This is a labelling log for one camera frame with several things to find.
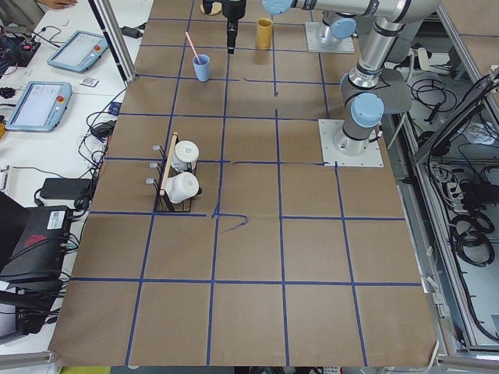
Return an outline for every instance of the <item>brown paper surface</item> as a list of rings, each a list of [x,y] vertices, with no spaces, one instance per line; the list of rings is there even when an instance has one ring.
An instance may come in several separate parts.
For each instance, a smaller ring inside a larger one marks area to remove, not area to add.
[[[344,118],[356,56],[320,64],[303,24],[321,13],[298,10],[255,51],[261,16],[249,0],[227,56],[221,15],[154,2],[136,65],[155,76],[126,92],[51,342],[61,364],[427,365],[434,327],[386,152],[384,168],[322,165],[317,119]],[[212,57],[206,83],[185,30]],[[180,215],[155,213],[145,184],[173,131],[200,149],[203,193]]]
[[[499,2],[494,0],[442,0],[459,34],[499,35]]]

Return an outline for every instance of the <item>white label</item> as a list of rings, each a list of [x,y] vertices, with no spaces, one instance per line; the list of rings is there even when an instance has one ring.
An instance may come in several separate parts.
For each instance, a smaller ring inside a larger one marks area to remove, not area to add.
[[[64,223],[64,210],[57,210],[50,213],[50,218],[48,219],[47,230],[57,230],[62,227]]]
[[[95,87],[99,83],[98,79],[94,78],[83,78],[80,82],[82,86]]]

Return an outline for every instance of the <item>pink straw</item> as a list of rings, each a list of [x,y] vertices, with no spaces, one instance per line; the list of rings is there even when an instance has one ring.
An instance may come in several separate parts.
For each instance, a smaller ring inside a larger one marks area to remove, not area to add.
[[[193,41],[190,40],[190,35],[189,35],[189,32],[187,32],[187,31],[186,31],[186,36],[187,36],[187,40],[188,40],[188,42],[190,44],[190,47],[193,49],[194,55],[196,56],[197,63],[199,65],[201,65],[200,56],[197,55],[197,52],[196,52],[196,49],[194,47]]]

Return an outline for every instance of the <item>black charger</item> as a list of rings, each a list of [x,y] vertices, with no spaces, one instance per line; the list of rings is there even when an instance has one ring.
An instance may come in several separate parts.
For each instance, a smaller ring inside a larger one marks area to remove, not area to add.
[[[143,34],[138,29],[133,29],[132,27],[124,26],[122,27],[122,34],[126,37],[132,37],[138,39],[143,36]]]

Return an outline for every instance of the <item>table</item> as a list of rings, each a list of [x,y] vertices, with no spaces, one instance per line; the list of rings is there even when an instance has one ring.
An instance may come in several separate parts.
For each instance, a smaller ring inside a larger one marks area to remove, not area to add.
[[[152,0],[114,0],[111,3],[120,24],[132,26],[145,22],[152,6]],[[76,30],[99,32],[86,0],[80,0],[77,6],[64,11],[49,10],[38,25],[37,32],[49,25],[57,26],[62,30],[61,34],[55,38],[57,41],[65,40]],[[140,41],[126,38],[126,44],[130,54],[135,58]],[[95,88],[91,88],[79,85],[83,75],[47,65],[46,59],[53,51],[54,48],[50,44],[42,41],[42,46],[30,65],[27,68],[18,68],[12,75],[4,76],[0,84],[22,90],[31,80],[69,82],[72,84],[73,95],[68,109],[59,126],[50,133],[7,132],[0,140],[0,164],[13,167],[35,167],[67,178],[77,178],[89,168],[88,163],[77,151],[81,137],[88,130],[85,121],[87,116],[94,111],[101,111],[116,94],[125,89],[125,85],[110,53],[106,53],[87,73],[100,80]],[[3,102],[16,103],[20,94],[18,90],[14,98]],[[6,117],[11,111],[11,108],[0,108],[0,114]],[[104,121],[112,118],[115,117],[111,115],[101,117]],[[94,150],[102,147],[98,141],[90,140],[88,143]],[[50,175],[33,169],[14,169],[12,174],[9,195],[23,206],[34,206],[34,191],[40,188],[44,179]],[[72,226],[72,232],[78,235],[82,225],[83,220],[77,221]],[[71,271],[75,257],[74,254],[67,255],[63,265],[64,270]],[[38,334],[31,334],[3,344],[0,346],[0,355],[46,351],[54,328],[54,325],[47,325]]]
[[[434,326],[386,153],[384,168],[322,164],[316,120],[343,117],[358,55],[306,52],[300,11],[255,50],[266,14],[250,0],[227,56],[224,19],[198,4],[151,10],[51,350],[63,365],[427,365]],[[145,184],[174,131],[201,152],[203,194],[180,215]]]

